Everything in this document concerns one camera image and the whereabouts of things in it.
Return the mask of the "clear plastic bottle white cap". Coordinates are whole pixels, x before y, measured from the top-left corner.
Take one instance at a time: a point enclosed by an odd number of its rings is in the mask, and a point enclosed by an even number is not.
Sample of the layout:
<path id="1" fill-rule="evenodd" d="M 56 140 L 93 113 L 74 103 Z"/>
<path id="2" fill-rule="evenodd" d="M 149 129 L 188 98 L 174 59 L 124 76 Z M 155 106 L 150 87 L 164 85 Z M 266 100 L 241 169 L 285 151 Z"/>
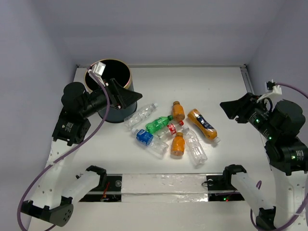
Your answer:
<path id="1" fill-rule="evenodd" d="M 157 107 L 158 107 L 157 103 L 151 103 L 151 104 L 143 106 L 142 108 L 134 112 L 132 115 L 125 118 L 124 125 L 128 129 L 132 129 L 135 125 L 146 120 L 155 111 Z"/>

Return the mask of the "large orange bottle blue label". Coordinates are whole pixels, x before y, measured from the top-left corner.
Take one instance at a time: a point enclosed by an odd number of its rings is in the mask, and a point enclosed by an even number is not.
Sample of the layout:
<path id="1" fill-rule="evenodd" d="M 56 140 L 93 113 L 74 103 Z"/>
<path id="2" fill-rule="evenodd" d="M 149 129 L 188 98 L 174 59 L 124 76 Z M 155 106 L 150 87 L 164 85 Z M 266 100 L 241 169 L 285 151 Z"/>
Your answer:
<path id="1" fill-rule="evenodd" d="M 217 130 L 205 120 L 205 118 L 201 115 L 201 113 L 197 109 L 192 109 L 187 114 L 187 117 L 193 124 L 195 124 L 201 130 L 203 135 L 209 141 L 211 141 L 214 144 L 218 144 L 220 142 Z"/>

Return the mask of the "clear plastic bottle unlabelled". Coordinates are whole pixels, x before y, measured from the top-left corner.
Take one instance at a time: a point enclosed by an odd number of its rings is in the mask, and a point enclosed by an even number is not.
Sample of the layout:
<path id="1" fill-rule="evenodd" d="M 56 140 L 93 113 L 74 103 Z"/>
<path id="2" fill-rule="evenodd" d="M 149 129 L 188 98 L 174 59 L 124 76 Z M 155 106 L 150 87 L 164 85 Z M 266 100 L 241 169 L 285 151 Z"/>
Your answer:
<path id="1" fill-rule="evenodd" d="M 186 125 L 184 125 L 182 128 L 183 128 L 182 132 L 184 134 L 184 140 L 191 154 L 192 162 L 195 167 L 199 167 L 203 165 L 207 160 L 205 151 L 202 148 L 195 132 Z"/>

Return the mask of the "clear bottle blue label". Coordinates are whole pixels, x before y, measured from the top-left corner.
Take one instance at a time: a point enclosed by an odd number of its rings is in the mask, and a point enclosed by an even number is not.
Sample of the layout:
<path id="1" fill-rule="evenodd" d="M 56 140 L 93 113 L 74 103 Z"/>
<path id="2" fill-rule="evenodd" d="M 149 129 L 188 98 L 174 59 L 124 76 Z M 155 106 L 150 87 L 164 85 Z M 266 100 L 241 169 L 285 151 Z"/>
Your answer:
<path id="1" fill-rule="evenodd" d="M 131 132 L 138 144 L 142 145 L 147 152 L 153 154 L 156 158 L 164 158 L 169 147 L 166 142 L 144 129 L 132 128 Z"/>

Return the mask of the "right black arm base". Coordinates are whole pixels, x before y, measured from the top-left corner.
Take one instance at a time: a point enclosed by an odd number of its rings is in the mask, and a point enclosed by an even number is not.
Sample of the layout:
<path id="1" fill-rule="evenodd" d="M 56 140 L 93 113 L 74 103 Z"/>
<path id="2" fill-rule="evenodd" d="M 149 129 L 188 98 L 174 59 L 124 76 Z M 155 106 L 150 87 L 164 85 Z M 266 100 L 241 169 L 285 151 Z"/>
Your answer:
<path id="1" fill-rule="evenodd" d="M 222 175 L 207 175 L 202 186 L 207 189 L 209 202 L 244 201 L 243 196 Z"/>

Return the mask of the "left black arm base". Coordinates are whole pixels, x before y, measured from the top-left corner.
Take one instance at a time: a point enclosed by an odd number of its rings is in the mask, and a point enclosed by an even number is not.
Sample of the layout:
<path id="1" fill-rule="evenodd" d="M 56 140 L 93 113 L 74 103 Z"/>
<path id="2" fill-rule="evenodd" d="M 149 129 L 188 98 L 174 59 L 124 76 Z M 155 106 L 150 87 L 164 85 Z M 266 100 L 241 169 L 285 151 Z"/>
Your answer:
<path id="1" fill-rule="evenodd" d="M 80 202 L 121 202 L 122 175 L 107 175 L 103 186 L 88 192 Z"/>

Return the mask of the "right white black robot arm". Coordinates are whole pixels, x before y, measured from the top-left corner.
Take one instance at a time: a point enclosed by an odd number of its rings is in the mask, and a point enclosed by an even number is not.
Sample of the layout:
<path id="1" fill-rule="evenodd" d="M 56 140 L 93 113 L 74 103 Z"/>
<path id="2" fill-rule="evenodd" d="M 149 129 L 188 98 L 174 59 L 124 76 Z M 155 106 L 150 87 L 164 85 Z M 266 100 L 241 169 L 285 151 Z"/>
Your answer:
<path id="1" fill-rule="evenodd" d="M 221 182 L 235 188 L 251 208 L 250 218 L 259 231 L 305 231 L 308 226 L 308 148 L 298 138 L 306 119 L 302 108 L 281 100 L 267 108 L 260 96 L 247 93 L 220 107 L 229 119 L 250 123 L 265 139 L 265 152 L 274 175 L 276 203 L 260 191 L 241 165 L 225 167 Z"/>

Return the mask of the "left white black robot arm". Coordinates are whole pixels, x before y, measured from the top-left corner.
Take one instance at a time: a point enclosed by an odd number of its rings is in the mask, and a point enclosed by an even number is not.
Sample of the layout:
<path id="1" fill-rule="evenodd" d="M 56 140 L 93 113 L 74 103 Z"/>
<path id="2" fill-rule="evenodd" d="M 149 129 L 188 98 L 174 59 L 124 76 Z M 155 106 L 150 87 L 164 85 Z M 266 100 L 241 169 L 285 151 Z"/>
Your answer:
<path id="1" fill-rule="evenodd" d="M 91 127 L 89 117 L 105 109 L 125 109 L 142 98 L 142 94 L 122 87 L 114 78 L 100 84 L 88 93 L 80 82 L 73 82 L 64 88 L 60 112 L 52 133 L 49 159 L 42 172 L 30 184 L 38 187 L 33 196 L 25 196 L 18 205 L 17 220 L 21 230 L 21 214 L 43 220 L 53 227 L 63 227 L 72 217 L 74 204 L 89 191 L 105 189 L 107 173 L 104 168 L 89 166 L 72 183 L 68 183 L 70 165 L 81 145 L 93 134 L 87 136 Z"/>

